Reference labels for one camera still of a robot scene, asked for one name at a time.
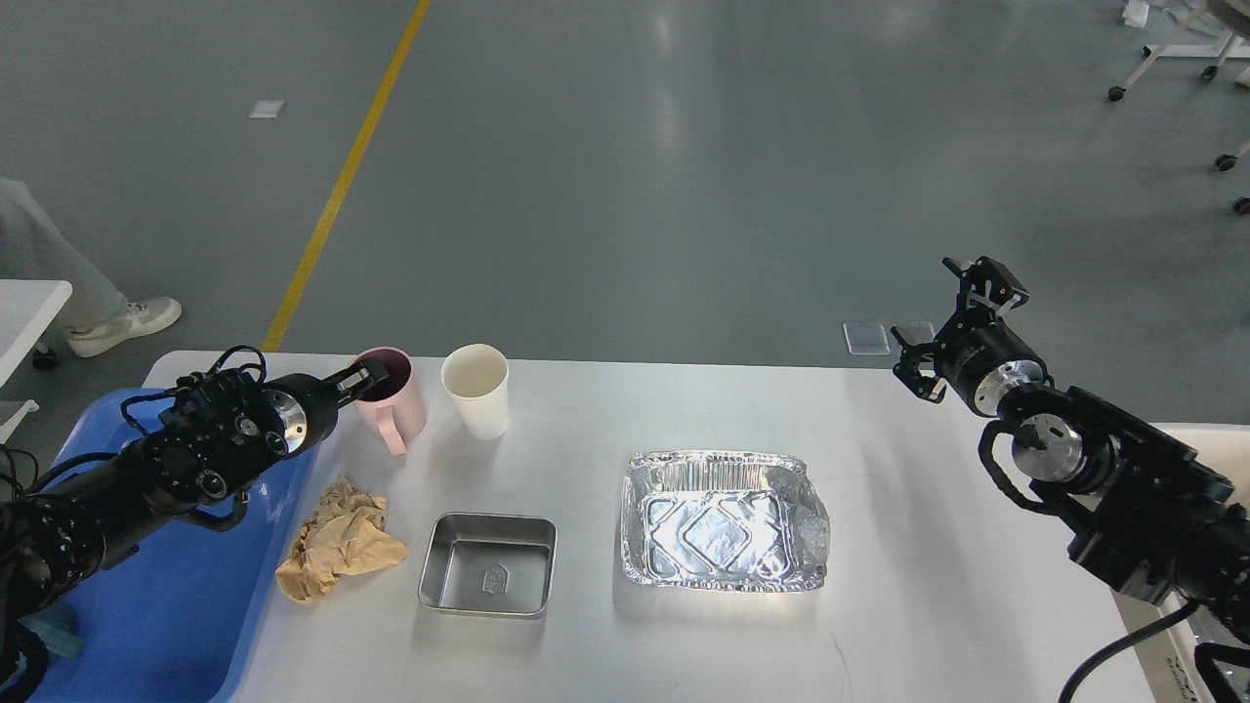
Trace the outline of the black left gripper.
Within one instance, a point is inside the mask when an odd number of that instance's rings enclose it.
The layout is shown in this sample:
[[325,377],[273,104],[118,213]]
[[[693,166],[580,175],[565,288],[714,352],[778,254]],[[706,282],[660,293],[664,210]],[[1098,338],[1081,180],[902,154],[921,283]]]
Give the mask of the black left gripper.
[[384,362],[378,357],[362,357],[324,379],[285,375],[264,382],[268,449],[278,457],[298,457],[318,447],[335,432],[341,403],[362,400],[389,379]]

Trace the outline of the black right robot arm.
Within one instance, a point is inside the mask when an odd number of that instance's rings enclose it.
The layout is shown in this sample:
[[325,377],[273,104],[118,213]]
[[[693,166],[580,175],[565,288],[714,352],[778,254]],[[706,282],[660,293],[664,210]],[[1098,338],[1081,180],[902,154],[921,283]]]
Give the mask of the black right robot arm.
[[1191,445],[1079,387],[1058,389],[1046,364],[1005,321],[1028,290],[1002,263],[942,258],[959,283],[952,315],[929,341],[898,326],[894,375],[940,403],[955,392],[986,424],[978,457],[1015,507],[1058,517],[1072,533],[1068,555],[1118,595],[1182,605],[1085,659],[1060,690],[1079,685],[1121,650],[1162,635],[1196,610],[1235,644],[1192,647],[1192,665],[1216,702],[1244,697],[1228,668],[1248,668],[1248,508],[1235,487],[1199,462]]

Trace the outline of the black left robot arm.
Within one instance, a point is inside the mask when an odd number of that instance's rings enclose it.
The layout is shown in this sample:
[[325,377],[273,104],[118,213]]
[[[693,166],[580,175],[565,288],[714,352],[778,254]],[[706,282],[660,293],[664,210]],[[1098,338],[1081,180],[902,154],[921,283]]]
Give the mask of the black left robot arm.
[[168,402],[161,427],[116,453],[68,458],[2,504],[2,699],[26,702],[48,672],[48,645],[26,617],[128,559],[169,523],[238,527],[259,477],[318,447],[340,410],[389,375],[366,357],[321,379],[269,379],[262,357],[230,368],[222,355],[171,388],[122,400],[120,414],[134,429],[132,405]]

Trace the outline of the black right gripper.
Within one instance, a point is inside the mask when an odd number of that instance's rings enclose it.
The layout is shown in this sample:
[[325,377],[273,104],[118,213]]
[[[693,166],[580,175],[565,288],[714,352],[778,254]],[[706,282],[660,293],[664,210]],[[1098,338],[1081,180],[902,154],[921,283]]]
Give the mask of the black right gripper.
[[892,373],[914,397],[942,403],[948,387],[982,418],[996,418],[1004,397],[1019,387],[1035,387],[1049,378],[1044,362],[1005,323],[995,323],[1018,309],[1030,293],[1001,261],[942,258],[959,281],[955,311],[929,341],[911,341],[902,329],[890,334],[900,346]]

